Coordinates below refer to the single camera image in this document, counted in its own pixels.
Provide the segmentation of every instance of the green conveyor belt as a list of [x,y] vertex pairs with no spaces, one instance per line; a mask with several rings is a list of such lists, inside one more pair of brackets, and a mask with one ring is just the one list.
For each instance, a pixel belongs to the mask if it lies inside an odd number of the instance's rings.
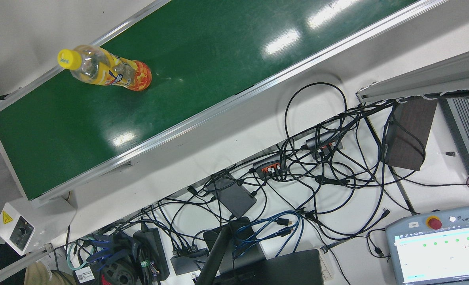
[[147,63],[149,89],[65,70],[0,112],[0,139],[34,199],[412,2],[173,0],[103,45]]

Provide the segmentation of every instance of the screen display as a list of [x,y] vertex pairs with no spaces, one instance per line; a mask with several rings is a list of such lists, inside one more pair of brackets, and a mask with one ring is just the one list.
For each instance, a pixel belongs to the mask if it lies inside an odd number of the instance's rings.
[[394,239],[404,285],[469,280],[469,226]]

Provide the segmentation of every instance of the power strip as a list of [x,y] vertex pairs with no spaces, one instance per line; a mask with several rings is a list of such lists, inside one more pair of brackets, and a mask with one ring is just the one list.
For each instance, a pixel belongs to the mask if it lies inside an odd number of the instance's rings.
[[319,251],[319,256],[321,257],[321,271],[323,272],[323,281],[329,281],[333,278],[333,272],[331,270],[331,265],[325,259],[323,251]]

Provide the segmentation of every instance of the orange bottle label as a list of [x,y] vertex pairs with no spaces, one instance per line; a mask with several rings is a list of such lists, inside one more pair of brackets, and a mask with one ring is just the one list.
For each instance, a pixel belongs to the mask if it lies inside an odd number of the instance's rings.
[[[144,90],[150,85],[152,74],[146,64],[137,60],[129,60],[115,56],[114,54],[110,54],[107,50],[100,47],[99,49],[106,55],[106,58],[108,58],[110,66],[107,66],[104,63],[99,63],[97,78],[92,82],[92,84],[120,85],[135,91]],[[126,65],[124,68],[120,68],[122,70],[128,70],[129,68],[134,70],[135,82],[133,82],[132,78],[128,78],[127,75],[115,72],[115,67],[119,65]]]

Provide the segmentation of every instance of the knob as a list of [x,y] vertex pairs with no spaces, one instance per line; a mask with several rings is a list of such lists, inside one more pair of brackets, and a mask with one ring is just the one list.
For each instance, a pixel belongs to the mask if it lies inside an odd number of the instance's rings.
[[430,218],[428,220],[428,227],[434,229],[434,230],[438,230],[442,227],[442,222],[437,218]]

